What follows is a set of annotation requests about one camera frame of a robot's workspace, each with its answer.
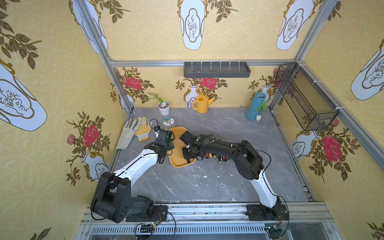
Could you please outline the yellow storage box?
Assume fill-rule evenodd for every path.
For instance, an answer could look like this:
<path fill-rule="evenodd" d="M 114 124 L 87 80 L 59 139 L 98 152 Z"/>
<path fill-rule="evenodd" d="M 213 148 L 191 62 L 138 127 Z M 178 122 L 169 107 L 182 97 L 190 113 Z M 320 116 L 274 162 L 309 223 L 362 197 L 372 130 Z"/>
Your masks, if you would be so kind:
<path fill-rule="evenodd" d="M 182 148 L 184 148 L 186 145 L 180 140 L 180 137 L 187 131 L 187 129 L 184 127 L 175 127 L 170 130 L 174 133 L 175 136 L 175 139 L 173 140 L 174 149 L 172 151 L 168 151 L 168 157 L 172 166 L 175 168 L 182 168 L 193 164 L 196 159 L 190 159 L 188 162 L 186 159 L 184 159 L 182 152 Z"/>

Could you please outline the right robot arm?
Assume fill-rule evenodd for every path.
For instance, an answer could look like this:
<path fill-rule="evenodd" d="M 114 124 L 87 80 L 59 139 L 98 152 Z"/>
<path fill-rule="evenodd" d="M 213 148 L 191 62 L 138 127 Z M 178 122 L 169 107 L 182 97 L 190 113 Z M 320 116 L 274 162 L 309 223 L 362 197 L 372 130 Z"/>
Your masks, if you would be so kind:
<path fill-rule="evenodd" d="M 274 193 L 267 177 L 263 158 L 248 142 L 225 142 L 208 135 L 194 136 L 186 131 L 180 137 L 185 144 L 182 149 L 184 159 L 198 159 L 206 154 L 213 154 L 232 160 L 239 174 L 249 180 L 255 188 L 261 203 L 261 213 L 265 218 L 289 216 L 286 202 Z"/>

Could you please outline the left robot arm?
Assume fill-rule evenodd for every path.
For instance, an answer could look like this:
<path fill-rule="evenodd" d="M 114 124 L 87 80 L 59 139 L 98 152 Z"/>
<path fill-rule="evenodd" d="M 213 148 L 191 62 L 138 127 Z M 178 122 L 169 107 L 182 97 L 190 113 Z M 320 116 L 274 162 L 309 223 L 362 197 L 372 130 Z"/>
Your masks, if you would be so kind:
<path fill-rule="evenodd" d="M 101 175 L 91 203 L 91 214 L 101 216 L 98 220 L 120 223 L 137 198 L 131 197 L 135 182 L 152 166 L 162 161 L 168 151 L 174 149 L 175 135 L 170 130 L 158 130 L 154 142 L 147 144 L 141 153 L 121 169 Z"/>

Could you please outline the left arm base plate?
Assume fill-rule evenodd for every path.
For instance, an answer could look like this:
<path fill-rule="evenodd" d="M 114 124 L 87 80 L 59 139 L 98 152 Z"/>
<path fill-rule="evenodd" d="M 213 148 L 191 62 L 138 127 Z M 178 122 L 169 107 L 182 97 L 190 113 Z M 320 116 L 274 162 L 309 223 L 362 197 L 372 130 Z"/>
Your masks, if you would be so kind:
<path fill-rule="evenodd" d="M 168 215 L 168 206 L 155 205 L 139 214 L 129 214 L 126 217 L 126 222 L 146 223 L 159 220 L 165 222 Z"/>

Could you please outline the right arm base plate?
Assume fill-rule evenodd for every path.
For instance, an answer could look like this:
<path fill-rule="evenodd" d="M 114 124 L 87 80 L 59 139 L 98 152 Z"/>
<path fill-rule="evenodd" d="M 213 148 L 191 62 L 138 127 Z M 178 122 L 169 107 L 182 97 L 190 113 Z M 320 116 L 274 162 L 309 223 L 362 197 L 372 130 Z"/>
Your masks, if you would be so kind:
<path fill-rule="evenodd" d="M 287 207 L 282 204 L 273 208 L 264 205 L 247 205 L 246 216 L 250 221 L 287 221 L 290 219 Z"/>

